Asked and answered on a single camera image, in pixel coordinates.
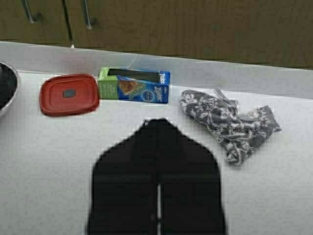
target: wooden cabinet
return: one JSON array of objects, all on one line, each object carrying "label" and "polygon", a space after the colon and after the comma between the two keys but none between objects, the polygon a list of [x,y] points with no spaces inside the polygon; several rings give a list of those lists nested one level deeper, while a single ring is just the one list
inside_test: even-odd
[{"label": "wooden cabinet", "polygon": [[[30,23],[23,2],[36,20]],[[0,41],[70,46],[67,22],[62,0],[2,0],[0,7]]]},{"label": "wooden cabinet", "polygon": [[75,47],[313,67],[311,0],[66,0]]}]

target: red plastic container lid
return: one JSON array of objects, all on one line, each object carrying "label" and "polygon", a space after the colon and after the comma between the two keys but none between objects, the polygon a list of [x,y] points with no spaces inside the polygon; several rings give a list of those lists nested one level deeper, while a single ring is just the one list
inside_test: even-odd
[{"label": "red plastic container lid", "polygon": [[49,116],[88,113],[99,106],[98,86],[88,74],[54,77],[43,83],[39,102]]}]

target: metal handle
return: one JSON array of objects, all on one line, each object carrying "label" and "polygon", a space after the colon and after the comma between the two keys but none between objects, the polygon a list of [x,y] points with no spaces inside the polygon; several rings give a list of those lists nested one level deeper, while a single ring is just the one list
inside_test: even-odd
[{"label": "metal handle", "polygon": [[86,28],[93,29],[97,23],[97,19],[96,18],[90,19],[87,0],[82,0],[82,6],[83,6],[84,17],[85,17]]},{"label": "metal handle", "polygon": [[40,12],[38,12],[35,16],[33,16],[31,14],[27,0],[22,0],[22,5],[24,7],[24,11],[25,11],[26,17],[28,19],[28,22],[33,24],[33,23],[39,23],[39,22],[43,21],[43,15]]}]

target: ziploc bag box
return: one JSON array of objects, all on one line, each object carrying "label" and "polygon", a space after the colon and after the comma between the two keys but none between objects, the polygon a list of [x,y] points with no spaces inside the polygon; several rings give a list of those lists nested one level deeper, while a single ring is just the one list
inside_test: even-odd
[{"label": "ziploc bag box", "polygon": [[103,67],[98,75],[101,99],[168,103],[170,72]]}]

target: floral pattern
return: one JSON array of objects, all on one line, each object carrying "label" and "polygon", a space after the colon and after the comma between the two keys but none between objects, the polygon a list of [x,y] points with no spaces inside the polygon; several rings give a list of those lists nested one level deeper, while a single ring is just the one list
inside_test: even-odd
[{"label": "floral pattern", "polygon": [[226,150],[225,160],[241,165],[267,140],[281,130],[269,106],[238,115],[236,101],[232,105],[211,95],[187,90],[181,94],[180,107],[199,123],[206,125]]}]

